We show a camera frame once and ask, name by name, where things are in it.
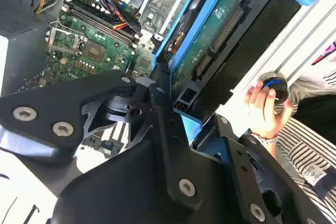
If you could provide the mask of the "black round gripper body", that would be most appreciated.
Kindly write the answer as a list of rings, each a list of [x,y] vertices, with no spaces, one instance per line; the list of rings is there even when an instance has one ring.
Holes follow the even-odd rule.
[[[243,223],[228,170],[189,147],[174,152],[175,189],[189,179],[198,208],[170,202],[163,192],[154,145],[141,143],[74,179],[60,194],[52,223]]]

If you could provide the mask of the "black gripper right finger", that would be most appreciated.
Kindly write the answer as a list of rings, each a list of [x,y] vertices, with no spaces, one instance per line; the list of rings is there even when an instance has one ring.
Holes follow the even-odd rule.
[[[328,219],[278,162],[253,138],[239,140],[225,118],[214,115],[213,147],[225,145],[222,166],[233,187],[223,199],[239,213],[235,223],[329,223]],[[228,198],[233,193],[235,200]]]

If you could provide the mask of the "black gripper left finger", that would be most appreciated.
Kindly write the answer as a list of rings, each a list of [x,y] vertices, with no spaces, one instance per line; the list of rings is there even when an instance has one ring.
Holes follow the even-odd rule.
[[[1,148],[50,165],[69,164],[90,133],[116,121],[131,124],[131,149],[154,145],[170,202],[198,208],[194,184],[187,178],[173,186],[179,172],[174,152],[188,146],[181,117],[159,82],[136,82],[114,70],[14,93],[1,98]]]

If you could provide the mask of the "person's bare hand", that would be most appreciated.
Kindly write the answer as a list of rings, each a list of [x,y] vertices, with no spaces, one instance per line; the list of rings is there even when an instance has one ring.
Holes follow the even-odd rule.
[[[246,93],[244,104],[247,108],[248,127],[262,138],[275,138],[278,132],[290,119],[294,110],[293,104],[286,100],[281,113],[275,113],[276,92],[274,89],[264,87],[258,81]]]

